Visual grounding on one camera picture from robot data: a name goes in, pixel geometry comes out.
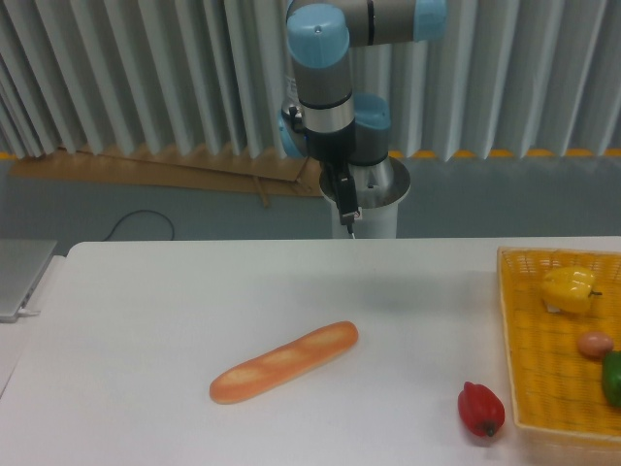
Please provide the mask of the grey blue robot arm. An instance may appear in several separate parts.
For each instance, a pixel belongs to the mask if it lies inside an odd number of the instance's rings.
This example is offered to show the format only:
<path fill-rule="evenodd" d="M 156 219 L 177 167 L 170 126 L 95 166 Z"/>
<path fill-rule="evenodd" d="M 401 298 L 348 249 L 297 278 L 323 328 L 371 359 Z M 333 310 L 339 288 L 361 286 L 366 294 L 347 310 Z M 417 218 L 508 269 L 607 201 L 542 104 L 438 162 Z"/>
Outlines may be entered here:
<path fill-rule="evenodd" d="M 322 190 L 351 230 L 363 212 L 393 191 L 387 102 L 356 93 L 353 48 L 433 41 L 445 31 L 443 1 L 291 1 L 286 44 L 297 101 L 283 105 L 282 144 L 320 163 Z"/>

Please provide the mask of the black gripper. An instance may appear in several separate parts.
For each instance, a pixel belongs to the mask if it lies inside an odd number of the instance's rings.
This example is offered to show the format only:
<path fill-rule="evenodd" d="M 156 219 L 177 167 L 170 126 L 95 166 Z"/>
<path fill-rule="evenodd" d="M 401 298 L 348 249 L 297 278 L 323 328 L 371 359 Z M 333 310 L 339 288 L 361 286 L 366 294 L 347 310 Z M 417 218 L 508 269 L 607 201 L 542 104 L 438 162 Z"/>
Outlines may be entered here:
<path fill-rule="evenodd" d="M 350 123 L 345 128 L 330 133 L 307 128 L 305 136 L 309 156 L 319 162 L 328 163 L 323 166 L 323 192 L 335 202 L 340 224 L 352 226 L 359 205 L 355 180 L 344 163 L 356 151 L 355 124 Z"/>

